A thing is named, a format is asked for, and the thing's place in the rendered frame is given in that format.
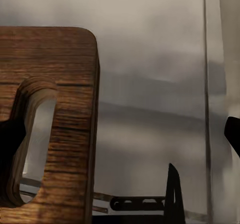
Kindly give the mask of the cutting board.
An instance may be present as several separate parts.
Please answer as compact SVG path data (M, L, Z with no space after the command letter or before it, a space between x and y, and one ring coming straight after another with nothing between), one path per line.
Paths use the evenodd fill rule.
M98 75L94 34L79 27L0 26L0 122L24 117L37 90L57 90L42 186L22 206L0 177L0 224L88 224Z

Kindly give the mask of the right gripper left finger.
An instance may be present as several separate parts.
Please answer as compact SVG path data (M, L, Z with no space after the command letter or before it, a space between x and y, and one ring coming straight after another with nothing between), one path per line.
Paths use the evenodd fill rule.
M26 135L21 117L0 122L0 177Z

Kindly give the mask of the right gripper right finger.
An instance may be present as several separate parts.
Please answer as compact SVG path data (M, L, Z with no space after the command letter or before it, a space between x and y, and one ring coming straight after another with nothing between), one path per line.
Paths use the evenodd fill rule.
M224 135L240 157L240 119L228 117Z

